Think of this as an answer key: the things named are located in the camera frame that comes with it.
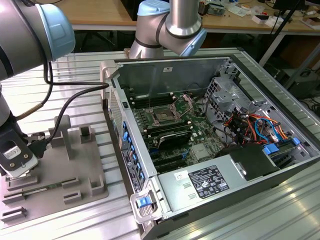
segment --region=slotted metal surface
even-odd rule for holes
[[[52,64],[55,82],[99,82],[99,65],[112,53],[70,54]],[[35,106],[45,97],[48,86],[43,68],[37,67],[1,82],[2,93],[15,115]],[[54,86],[47,104],[20,121],[21,129],[31,134],[54,126],[54,117],[63,104],[86,86]],[[111,137],[101,107],[99,91],[76,98],[65,112],[76,128],[89,124],[94,129],[103,164],[109,196],[66,211],[0,230],[0,239],[140,239]]]
[[[264,84],[270,77],[245,52],[236,48],[200,50],[198,55],[234,54]],[[103,60],[124,58],[115,53],[70,54],[53,64],[55,81],[99,81],[99,64]],[[35,68],[5,80],[3,95],[17,115],[39,103],[48,86],[43,81],[42,67]],[[270,82],[276,91],[278,86]],[[21,122],[26,133],[46,131],[54,125],[54,117],[65,101],[80,87],[54,87],[49,102],[39,112]],[[317,119],[308,117],[295,100],[283,94],[283,103],[309,129],[320,137]],[[128,196],[115,157],[114,148],[102,108],[99,92],[77,98],[67,109],[73,127],[90,124],[96,132],[99,153],[103,163],[109,196],[83,206],[58,212],[24,224],[0,230],[0,239],[130,239],[138,240],[138,227],[129,204]],[[164,236],[162,240],[175,239],[320,239],[320,164],[299,173],[283,184],[247,200],[193,222]]]
[[[115,92],[113,89],[110,91],[110,110],[112,111],[113,119],[119,133],[119,136],[123,135],[123,127],[122,127],[122,114],[116,99]]]

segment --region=workbench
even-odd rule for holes
[[[52,1],[42,0],[42,2],[50,3]],[[246,3],[249,0],[239,0],[239,2]],[[258,0],[252,0],[246,4],[251,7],[263,6],[270,16],[274,15],[274,9],[258,2]],[[136,22],[131,20],[121,0],[63,0],[56,5],[66,14],[74,30],[136,30]],[[301,19],[301,17],[294,16],[293,21],[284,27],[259,62],[262,66],[286,35],[320,36],[319,30],[313,30],[306,26],[300,21]],[[208,33],[268,35],[272,29],[265,24],[255,23],[249,15],[240,17],[229,11],[226,11],[224,16],[206,15],[203,17],[202,23]]]
[[[201,49],[197,55],[206,55]],[[215,54],[233,54],[263,83],[272,89],[271,77],[253,59],[237,48],[214,49]],[[165,51],[166,56],[174,53]],[[53,65],[55,82],[100,81],[103,60],[124,58],[121,52],[76,53],[59,58]],[[2,93],[15,115],[39,103],[48,86],[42,66],[1,82]],[[69,97],[86,86],[54,86],[46,105],[19,122],[22,131],[31,134],[54,126],[54,117]],[[296,100],[281,99],[296,117],[312,128],[303,112],[295,112]],[[75,208],[47,215],[13,227],[0,229],[0,239],[130,239],[139,240],[139,228],[129,203],[124,181],[112,145],[110,130],[101,107],[100,93],[91,92],[76,98],[67,108],[71,127],[90,125],[94,129],[103,164],[109,196]],[[312,133],[320,138],[319,127]],[[320,163],[300,172],[281,185],[250,197],[185,227],[161,240],[177,239],[320,239]]]

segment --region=orange wire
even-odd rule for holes
[[[260,116],[260,115],[257,115],[257,114],[250,114],[249,116],[254,117],[256,119],[264,118],[264,119],[268,119],[268,120],[270,120],[270,121],[272,121],[272,122],[274,122],[276,124],[278,123],[276,120],[273,120],[273,119],[271,119],[270,117],[267,117],[267,116]],[[278,127],[279,127],[279,132],[278,133],[281,135],[281,137],[283,137],[284,139],[288,139],[288,137],[283,132],[281,126],[279,125]]]
[[[257,141],[256,131],[254,131],[254,129],[253,129],[252,125],[251,125],[251,122],[250,122],[249,120],[248,120],[248,125],[249,125],[249,127],[250,127],[250,129],[251,129],[251,132],[253,133],[253,139],[254,139],[255,141]]]

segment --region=wooden desk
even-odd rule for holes
[[[248,0],[239,1],[240,3],[248,2]],[[41,2],[50,3],[52,0],[41,0]],[[251,7],[264,6],[265,11],[271,16],[275,11],[257,0],[252,0],[252,2],[246,4]],[[63,0],[56,5],[66,14],[75,30],[136,30],[136,22],[131,20],[120,0]],[[293,21],[284,27],[261,59],[261,65],[267,62],[285,35],[320,36],[320,31],[306,26],[300,19],[301,17],[294,16]],[[240,17],[229,11],[225,12],[225,16],[206,15],[202,22],[203,27],[209,33],[269,34],[271,31],[271,28],[267,25],[252,21],[249,15]]]

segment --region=blue latch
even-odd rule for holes
[[[300,140],[299,140],[298,138],[296,138],[296,137],[294,137],[294,138],[292,139],[292,141],[293,141],[293,143],[294,143],[295,145],[299,145],[299,144],[300,144]]]
[[[145,196],[136,200],[138,208],[143,208],[152,204],[151,198],[149,196]]]
[[[129,133],[126,131],[124,134],[123,134],[123,141],[127,141],[128,140],[128,136],[129,136]]]
[[[270,155],[270,154],[273,154],[273,153],[279,151],[279,148],[274,143],[272,143],[272,144],[268,144],[268,145],[264,146],[263,151],[266,154]]]

